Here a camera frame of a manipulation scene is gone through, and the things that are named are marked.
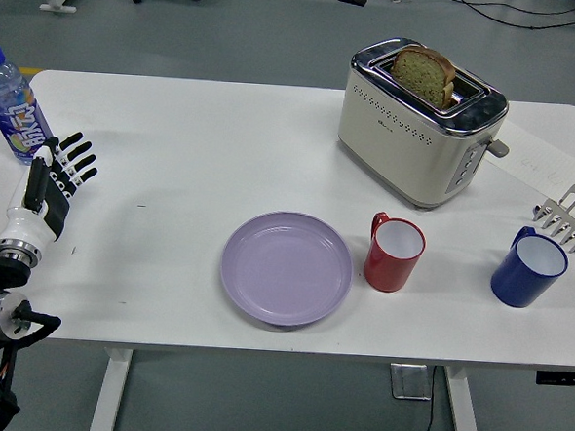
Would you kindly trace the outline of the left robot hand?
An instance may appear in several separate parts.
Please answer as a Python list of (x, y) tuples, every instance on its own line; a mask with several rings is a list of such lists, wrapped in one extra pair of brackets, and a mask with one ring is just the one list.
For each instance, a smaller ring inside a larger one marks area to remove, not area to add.
[(7, 209), (8, 225), (0, 233), (0, 247), (18, 245), (40, 256), (58, 240), (72, 197), (96, 175), (92, 148), (81, 132), (63, 140), (50, 137), (39, 148)]

